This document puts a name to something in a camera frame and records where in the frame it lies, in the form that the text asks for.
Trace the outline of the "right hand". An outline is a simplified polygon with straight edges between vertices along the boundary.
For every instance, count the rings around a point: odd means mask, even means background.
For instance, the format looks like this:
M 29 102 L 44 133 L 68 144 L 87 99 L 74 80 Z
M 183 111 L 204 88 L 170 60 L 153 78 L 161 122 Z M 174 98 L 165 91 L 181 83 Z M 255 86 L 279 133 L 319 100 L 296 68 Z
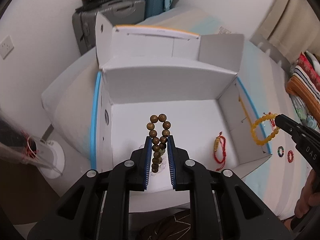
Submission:
M 295 216 L 302 218 L 310 209 L 310 207 L 319 205 L 319 176 L 317 176 L 314 169 L 308 175 L 306 184 L 302 188 L 300 198 L 296 203 Z

